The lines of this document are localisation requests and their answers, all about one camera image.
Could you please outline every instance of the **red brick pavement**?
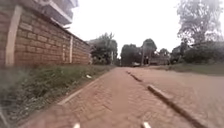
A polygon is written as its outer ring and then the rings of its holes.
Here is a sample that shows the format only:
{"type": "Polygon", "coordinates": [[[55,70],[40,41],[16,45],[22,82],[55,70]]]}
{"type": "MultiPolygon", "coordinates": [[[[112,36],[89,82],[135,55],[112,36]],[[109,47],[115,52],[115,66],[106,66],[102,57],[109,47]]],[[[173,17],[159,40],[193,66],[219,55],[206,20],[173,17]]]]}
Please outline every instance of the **red brick pavement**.
{"type": "Polygon", "coordinates": [[[191,128],[183,118],[116,68],[19,128],[191,128]]]}
{"type": "Polygon", "coordinates": [[[209,128],[224,127],[224,77],[143,68],[126,69],[153,84],[209,128]]]}

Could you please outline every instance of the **distant tree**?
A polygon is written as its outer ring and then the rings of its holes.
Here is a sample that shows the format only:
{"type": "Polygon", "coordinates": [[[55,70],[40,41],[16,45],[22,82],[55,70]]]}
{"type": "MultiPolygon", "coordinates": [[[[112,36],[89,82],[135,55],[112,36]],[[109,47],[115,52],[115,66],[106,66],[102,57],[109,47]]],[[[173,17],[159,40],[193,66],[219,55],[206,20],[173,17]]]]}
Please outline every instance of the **distant tree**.
{"type": "Polygon", "coordinates": [[[162,48],[160,51],[159,51],[159,55],[160,56],[163,56],[163,57],[168,57],[169,56],[169,51],[165,48],[162,48]]]}
{"type": "Polygon", "coordinates": [[[146,39],[143,42],[141,65],[143,65],[143,63],[144,63],[145,56],[148,57],[148,61],[149,61],[148,63],[150,63],[152,55],[154,54],[156,49],[157,49],[156,44],[155,44],[155,42],[152,39],[146,39]]]}
{"type": "Polygon", "coordinates": [[[113,34],[105,33],[99,38],[90,41],[94,64],[112,64],[116,62],[117,42],[113,37],[113,34]]]}
{"type": "Polygon", "coordinates": [[[133,62],[141,62],[141,49],[136,45],[124,45],[121,50],[121,64],[123,66],[131,66],[133,62]]]}
{"type": "Polygon", "coordinates": [[[212,40],[220,35],[220,0],[181,0],[177,9],[180,16],[180,38],[193,43],[212,40]]]}

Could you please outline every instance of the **overcast sky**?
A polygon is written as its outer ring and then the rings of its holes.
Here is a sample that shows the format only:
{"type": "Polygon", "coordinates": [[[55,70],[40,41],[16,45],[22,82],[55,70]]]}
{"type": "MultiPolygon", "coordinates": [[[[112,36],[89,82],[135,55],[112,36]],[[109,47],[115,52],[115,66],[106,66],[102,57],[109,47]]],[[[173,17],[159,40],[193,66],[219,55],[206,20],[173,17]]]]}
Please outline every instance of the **overcast sky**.
{"type": "Polygon", "coordinates": [[[176,6],[179,0],[79,0],[71,31],[81,39],[95,39],[112,32],[120,56],[124,44],[141,46],[152,38],[158,50],[172,51],[180,44],[176,6]]]}

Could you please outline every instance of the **wall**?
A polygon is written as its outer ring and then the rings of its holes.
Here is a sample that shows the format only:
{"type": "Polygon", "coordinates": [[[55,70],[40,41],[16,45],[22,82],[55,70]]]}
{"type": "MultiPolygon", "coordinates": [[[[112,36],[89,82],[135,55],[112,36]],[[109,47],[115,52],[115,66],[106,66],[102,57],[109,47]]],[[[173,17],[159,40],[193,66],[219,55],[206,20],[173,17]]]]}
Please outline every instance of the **wall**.
{"type": "Polygon", "coordinates": [[[14,5],[11,2],[0,0],[0,67],[5,64],[5,48],[13,11],[14,5]]]}
{"type": "MultiPolygon", "coordinates": [[[[6,33],[0,33],[1,40],[5,40],[6,33]]],[[[5,44],[6,41],[1,41],[0,65],[4,65],[5,44]]],[[[15,66],[88,64],[89,54],[90,46],[86,42],[64,30],[44,15],[23,7],[15,40],[15,66]]]]}

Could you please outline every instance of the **shrub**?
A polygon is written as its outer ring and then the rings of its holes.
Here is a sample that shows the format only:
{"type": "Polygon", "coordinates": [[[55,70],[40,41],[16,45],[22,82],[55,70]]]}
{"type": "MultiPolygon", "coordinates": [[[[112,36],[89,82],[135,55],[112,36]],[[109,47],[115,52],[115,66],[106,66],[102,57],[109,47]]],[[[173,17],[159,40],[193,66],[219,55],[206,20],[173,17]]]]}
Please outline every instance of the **shrub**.
{"type": "Polygon", "coordinates": [[[187,50],[183,59],[187,63],[208,63],[210,60],[223,61],[224,47],[220,42],[196,44],[187,50]]]}

